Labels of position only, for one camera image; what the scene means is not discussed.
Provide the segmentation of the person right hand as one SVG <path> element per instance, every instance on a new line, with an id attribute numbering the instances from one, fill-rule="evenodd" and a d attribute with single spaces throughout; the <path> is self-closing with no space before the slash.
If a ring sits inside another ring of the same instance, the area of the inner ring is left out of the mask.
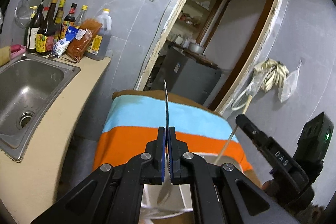
<path id="1" fill-rule="evenodd" d="M 277 192 L 279 185 L 275 180 L 268 180 L 262 185 L 261 188 L 264 192 Z"/>

